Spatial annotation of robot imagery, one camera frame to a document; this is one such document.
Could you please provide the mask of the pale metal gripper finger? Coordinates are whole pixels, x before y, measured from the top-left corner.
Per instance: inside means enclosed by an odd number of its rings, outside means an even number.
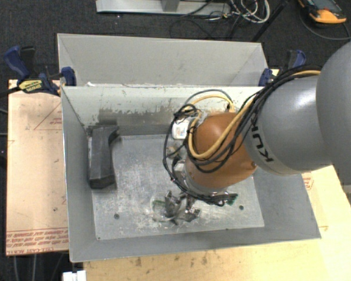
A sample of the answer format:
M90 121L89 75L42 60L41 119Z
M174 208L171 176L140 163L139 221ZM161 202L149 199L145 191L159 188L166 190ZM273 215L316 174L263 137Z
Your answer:
M181 200L179 196L175 196L171 190L169 190L165 197L165 216L167 218L175 217L180 209Z
M182 215L182 219L186 222L191 222L197 219L201 213L199 208L194 207L195 199L194 198L187 198L185 203L185 210Z

